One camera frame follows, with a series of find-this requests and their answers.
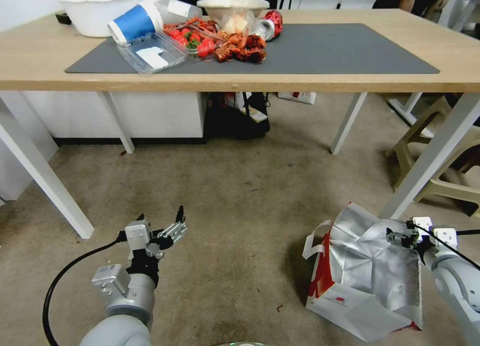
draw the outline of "bag handle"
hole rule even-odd
[[[310,258],[312,255],[316,253],[325,253],[325,247],[322,244],[318,244],[317,246],[313,246],[314,244],[314,238],[315,238],[315,232],[322,226],[330,226],[331,221],[323,221],[321,224],[319,224],[313,232],[308,235],[305,239],[305,245],[303,246],[303,252],[301,253],[301,256],[304,259]]]

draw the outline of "wooden tabletop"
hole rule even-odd
[[[363,23],[440,72],[416,75],[67,74],[64,72],[67,67],[104,40],[83,37],[73,26],[61,25],[54,16],[48,16],[0,34],[0,90],[480,92],[480,43],[425,19],[400,10],[282,13],[285,23]]]

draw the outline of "blue paper cup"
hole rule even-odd
[[[157,8],[150,2],[140,2],[123,16],[108,23],[112,38],[124,46],[148,33],[162,32],[164,23]]]

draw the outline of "white box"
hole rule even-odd
[[[279,98],[289,99],[291,101],[314,104],[316,92],[279,92]]]

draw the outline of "black bag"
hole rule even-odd
[[[270,130],[269,119],[259,123],[255,122],[246,107],[247,114],[236,108],[225,105],[224,93],[211,93],[211,107],[207,107],[205,115],[205,136],[212,137],[235,137],[238,139],[252,139],[264,137]],[[262,112],[268,117],[267,103],[268,94],[253,92],[249,98],[243,92],[243,99],[246,105]]]

